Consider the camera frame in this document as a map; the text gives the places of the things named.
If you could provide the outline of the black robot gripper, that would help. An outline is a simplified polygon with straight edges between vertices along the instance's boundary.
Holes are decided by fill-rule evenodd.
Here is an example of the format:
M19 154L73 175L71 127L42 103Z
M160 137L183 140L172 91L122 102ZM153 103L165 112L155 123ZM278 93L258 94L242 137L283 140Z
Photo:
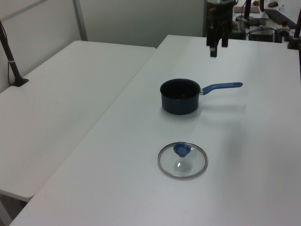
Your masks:
M211 26L207 29L206 45L210 49L210 57L217 57L219 36L222 31L222 47L227 47L232 32L232 14L234 0L208 0L208 19Z

